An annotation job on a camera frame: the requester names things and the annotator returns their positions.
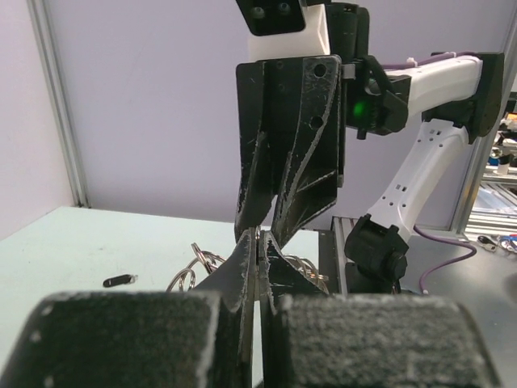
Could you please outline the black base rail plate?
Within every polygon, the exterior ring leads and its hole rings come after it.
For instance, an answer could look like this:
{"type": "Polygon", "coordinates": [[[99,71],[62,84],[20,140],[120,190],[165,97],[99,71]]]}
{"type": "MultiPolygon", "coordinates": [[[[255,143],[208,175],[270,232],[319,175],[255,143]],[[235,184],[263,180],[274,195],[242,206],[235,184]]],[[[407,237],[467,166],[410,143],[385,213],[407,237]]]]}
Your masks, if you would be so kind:
{"type": "Polygon", "coordinates": [[[317,266],[320,274],[328,277],[326,287],[329,293],[347,294],[345,267],[349,259],[344,253],[344,246],[356,222],[356,218],[332,217],[330,229],[317,232],[317,266]]]}

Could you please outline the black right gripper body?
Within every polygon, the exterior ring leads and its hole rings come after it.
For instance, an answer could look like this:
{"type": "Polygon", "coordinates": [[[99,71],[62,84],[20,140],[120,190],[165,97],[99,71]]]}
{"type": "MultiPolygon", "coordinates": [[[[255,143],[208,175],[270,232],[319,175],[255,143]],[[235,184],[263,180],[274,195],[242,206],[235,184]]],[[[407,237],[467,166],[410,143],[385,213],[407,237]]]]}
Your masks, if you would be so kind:
{"type": "Polygon", "coordinates": [[[265,60],[258,64],[263,71],[259,126],[263,140],[258,152],[258,192],[277,194],[281,191],[298,130],[302,60],[265,60]]]}

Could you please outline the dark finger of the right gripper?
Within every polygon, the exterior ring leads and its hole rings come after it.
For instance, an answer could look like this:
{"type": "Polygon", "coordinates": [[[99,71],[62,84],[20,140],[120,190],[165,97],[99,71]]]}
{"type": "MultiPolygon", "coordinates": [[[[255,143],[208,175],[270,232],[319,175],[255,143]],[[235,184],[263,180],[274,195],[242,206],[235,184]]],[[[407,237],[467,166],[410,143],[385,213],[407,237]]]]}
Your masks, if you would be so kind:
{"type": "Polygon", "coordinates": [[[280,187],[281,132],[278,60],[237,67],[237,107],[240,144],[240,184],[234,236],[262,225],[280,187]]]}
{"type": "Polygon", "coordinates": [[[299,58],[300,93],[271,232],[284,247],[306,224],[335,205],[342,129],[341,58],[299,58]]]}

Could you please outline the right aluminium frame post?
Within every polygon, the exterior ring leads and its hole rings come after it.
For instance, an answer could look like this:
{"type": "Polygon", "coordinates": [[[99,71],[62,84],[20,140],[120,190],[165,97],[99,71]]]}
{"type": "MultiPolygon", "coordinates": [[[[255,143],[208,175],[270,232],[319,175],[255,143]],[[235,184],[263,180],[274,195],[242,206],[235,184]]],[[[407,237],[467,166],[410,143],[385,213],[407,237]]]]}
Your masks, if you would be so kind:
{"type": "Polygon", "coordinates": [[[74,204],[80,208],[89,209],[91,202],[87,190],[86,174],[65,90],[65,78],[60,63],[56,34],[53,31],[49,4],[47,1],[28,0],[27,6],[57,124],[74,204]]]}

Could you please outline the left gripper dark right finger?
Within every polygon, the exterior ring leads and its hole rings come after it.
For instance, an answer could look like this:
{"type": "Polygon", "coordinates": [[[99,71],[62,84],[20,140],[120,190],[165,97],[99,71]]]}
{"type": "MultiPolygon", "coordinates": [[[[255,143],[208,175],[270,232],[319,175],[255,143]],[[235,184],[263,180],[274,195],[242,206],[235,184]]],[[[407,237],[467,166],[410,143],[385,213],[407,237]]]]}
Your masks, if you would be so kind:
{"type": "Polygon", "coordinates": [[[265,387],[498,387],[472,315],[442,297],[328,294],[258,242],[265,387]]]}

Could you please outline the steel disc with key rings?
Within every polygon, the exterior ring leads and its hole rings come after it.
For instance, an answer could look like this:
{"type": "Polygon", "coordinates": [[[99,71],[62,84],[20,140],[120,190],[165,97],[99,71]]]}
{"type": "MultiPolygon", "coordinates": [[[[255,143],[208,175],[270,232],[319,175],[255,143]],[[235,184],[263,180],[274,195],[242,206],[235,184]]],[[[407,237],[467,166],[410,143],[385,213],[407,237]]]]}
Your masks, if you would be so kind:
{"type": "MultiPolygon", "coordinates": [[[[211,275],[226,261],[225,258],[211,251],[201,250],[195,242],[191,244],[191,249],[195,254],[195,258],[185,268],[176,273],[166,287],[167,292],[172,292],[175,286],[178,286],[179,292],[184,292],[185,289],[186,291],[193,289],[196,285],[196,273],[194,270],[196,264],[200,264],[206,274],[211,275]]],[[[325,293],[329,292],[326,285],[329,277],[321,274],[312,261],[298,255],[285,255],[284,257],[298,272],[302,273],[306,279],[310,280],[320,290],[325,293]]]]}

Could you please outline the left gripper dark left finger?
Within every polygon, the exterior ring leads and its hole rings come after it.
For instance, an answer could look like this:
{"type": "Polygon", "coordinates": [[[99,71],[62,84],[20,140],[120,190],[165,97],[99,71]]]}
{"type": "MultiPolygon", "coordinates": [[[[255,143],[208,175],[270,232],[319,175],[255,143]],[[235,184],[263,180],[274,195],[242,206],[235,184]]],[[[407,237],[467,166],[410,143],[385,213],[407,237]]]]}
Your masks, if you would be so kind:
{"type": "Polygon", "coordinates": [[[257,231],[187,292],[54,293],[31,312],[4,387],[249,387],[257,231]]]}

